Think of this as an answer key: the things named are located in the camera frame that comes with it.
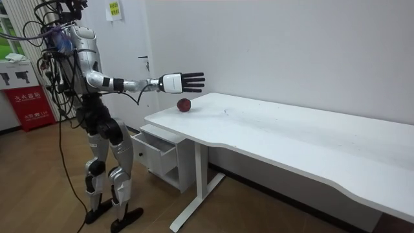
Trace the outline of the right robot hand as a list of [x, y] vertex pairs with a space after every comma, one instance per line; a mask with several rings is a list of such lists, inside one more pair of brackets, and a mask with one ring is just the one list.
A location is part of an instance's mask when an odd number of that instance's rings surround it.
[[158, 79], [158, 89], [164, 93], [201, 93], [205, 77], [203, 72], [171, 73]]

